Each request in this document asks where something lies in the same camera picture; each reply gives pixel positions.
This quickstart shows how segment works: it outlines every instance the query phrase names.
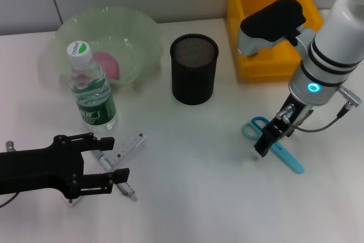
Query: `pink object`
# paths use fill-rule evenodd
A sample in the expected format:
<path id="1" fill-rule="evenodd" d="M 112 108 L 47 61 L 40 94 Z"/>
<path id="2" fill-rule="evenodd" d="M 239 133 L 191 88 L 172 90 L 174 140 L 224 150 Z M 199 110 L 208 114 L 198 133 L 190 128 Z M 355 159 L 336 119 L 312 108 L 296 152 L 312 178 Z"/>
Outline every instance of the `pink object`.
<path id="1" fill-rule="evenodd" d="M 119 65 L 115 58 L 105 52 L 95 52 L 93 57 L 100 64 L 109 79 L 119 79 Z"/>

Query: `black cable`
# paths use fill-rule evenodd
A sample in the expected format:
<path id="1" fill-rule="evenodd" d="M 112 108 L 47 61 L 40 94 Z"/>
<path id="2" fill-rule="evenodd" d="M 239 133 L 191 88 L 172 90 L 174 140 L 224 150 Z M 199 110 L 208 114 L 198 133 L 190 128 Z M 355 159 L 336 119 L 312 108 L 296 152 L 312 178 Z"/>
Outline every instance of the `black cable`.
<path id="1" fill-rule="evenodd" d="M 312 129 L 312 130 L 308 130 L 308 129 L 303 129 L 303 128 L 299 128 L 298 126 L 295 126 L 293 124 L 291 124 L 290 122 L 288 123 L 288 125 L 294 129 L 297 129 L 299 131 L 302 131 L 302 132 L 307 132 L 307 133 L 314 133 L 314 132 L 320 132 L 320 131 L 323 131 L 327 128 L 329 128 L 330 126 L 332 126 L 334 123 L 336 123 L 338 121 L 338 119 L 340 118 L 335 118 L 335 120 L 333 120 L 331 123 L 329 123 L 328 125 L 322 127 L 322 128 L 319 128 L 319 129 Z"/>
<path id="2" fill-rule="evenodd" d="M 18 196 L 19 193 L 16 193 L 14 196 L 12 196 L 7 202 L 3 203 L 0 205 L 0 208 L 4 207 L 4 206 L 7 206 L 10 202 L 12 202 L 17 196 Z"/>

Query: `bottle label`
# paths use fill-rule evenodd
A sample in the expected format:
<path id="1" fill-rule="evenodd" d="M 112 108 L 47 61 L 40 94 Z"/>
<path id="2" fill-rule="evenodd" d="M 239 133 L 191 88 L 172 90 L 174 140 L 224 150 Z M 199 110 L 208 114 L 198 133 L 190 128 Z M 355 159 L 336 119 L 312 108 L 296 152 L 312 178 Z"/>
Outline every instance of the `bottle label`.
<path id="1" fill-rule="evenodd" d="M 89 125 L 103 125 L 109 122 L 116 113 L 113 96 L 96 106 L 83 106 L 77 104 L 82 119 Z"/>

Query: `pen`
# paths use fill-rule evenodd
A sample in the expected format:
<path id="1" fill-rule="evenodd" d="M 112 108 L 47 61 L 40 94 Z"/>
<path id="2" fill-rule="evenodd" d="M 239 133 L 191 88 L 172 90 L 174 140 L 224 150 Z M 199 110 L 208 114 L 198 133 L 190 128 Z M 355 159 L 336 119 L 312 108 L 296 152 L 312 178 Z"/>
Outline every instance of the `pen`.
<path id="1" fill-rule="evenodd" d="M 116 184 L 116 186 L 119 188 L 120 192 L 123 195 L 127 196 L 132 201 L 137 201 L 138 200 L 138 198 L 135 196 L 135 191 L 133 190 L 133 188 L 130 187 L 128 182 L 119 183 L 119 184 Z"/>
<path id="2" fill-rule="evenodd" d="M 100 150 L 93 150 L 92 154 L 101 163 L 101 165 L 105 168 L 106 171 L 109 171 L 113 168 L 110 161 L 107 159 L 107 157 L 103 152 L 101 152 Z"/>

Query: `yellow plastic container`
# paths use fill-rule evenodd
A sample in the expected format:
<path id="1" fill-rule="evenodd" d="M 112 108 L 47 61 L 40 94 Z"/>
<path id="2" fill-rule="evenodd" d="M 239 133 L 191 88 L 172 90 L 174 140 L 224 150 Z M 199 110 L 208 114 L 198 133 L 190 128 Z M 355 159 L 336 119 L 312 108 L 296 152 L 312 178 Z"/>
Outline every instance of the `yellow plastic container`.
<path id="1" fill-rule="evenodd" d="M 282 42 L 271 49 L 263 48 L 254 56 L 243 56 L 237 52 L 237 37 L 241 21 L 276 0 L 229 0 L 227 26 L 233 52 L 236 54 L 237 74 L 245 82 L 288 80 L 300 62 L 300 55 L 288 43 Z M 312 0 L 297 0 L 303 7 L 305 26 L 317 31 L 323 21 Z"/>

